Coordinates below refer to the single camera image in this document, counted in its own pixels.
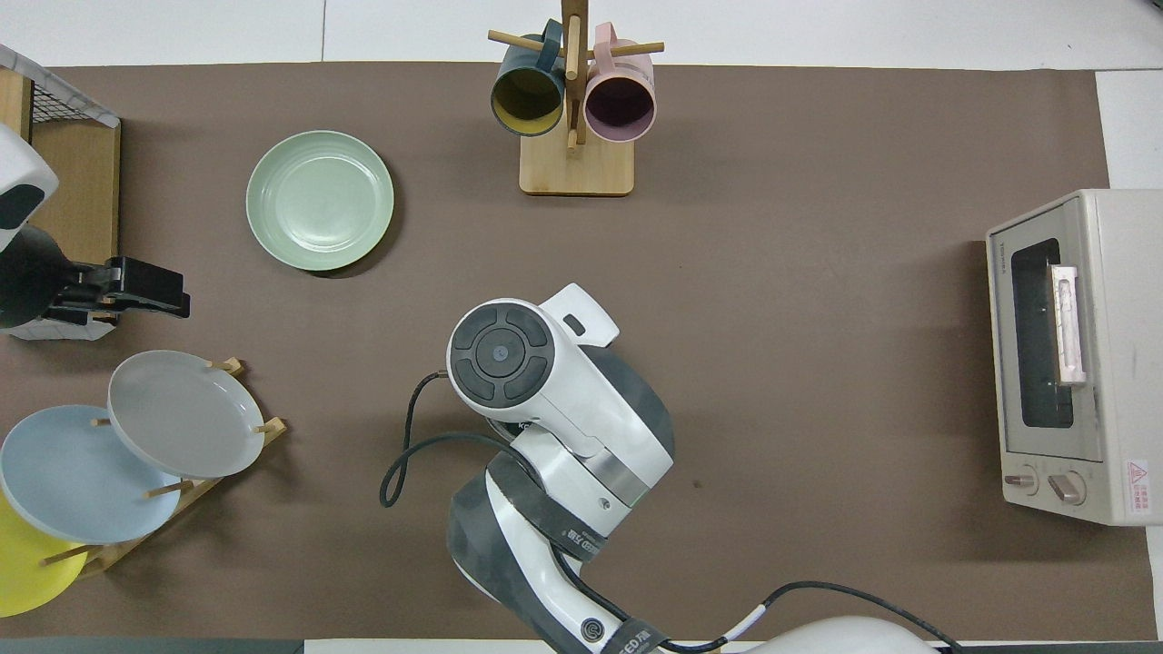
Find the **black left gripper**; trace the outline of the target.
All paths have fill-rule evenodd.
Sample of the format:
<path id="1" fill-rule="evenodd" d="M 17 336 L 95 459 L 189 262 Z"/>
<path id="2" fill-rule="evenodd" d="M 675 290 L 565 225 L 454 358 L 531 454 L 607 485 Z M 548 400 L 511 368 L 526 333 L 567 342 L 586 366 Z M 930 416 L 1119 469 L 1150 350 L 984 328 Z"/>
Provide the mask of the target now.
<path id="1" fill-rule="evenodd" d="M 112 270 L 107 306 L 99 303 L 100 289 L 83 284 L 84 273 L 98 264 L 69 260 L 53 237 L 34 226 L 24 226 L 1 257 L 1 327 L 5 330 L 34 322 L 53 313 L 55 299 L 66 294 L 79 310 L 60 310 L 59 322 L 83 324 L 88 313 L 160 313 L 179 319 L 190 317 L 191 296 L 184 293 L 184 277 L 163 266 L 137 258 L 117 256 L 105 261 Z M 137 296 L 180 296 L 178 303 L 154 303 Z"/>

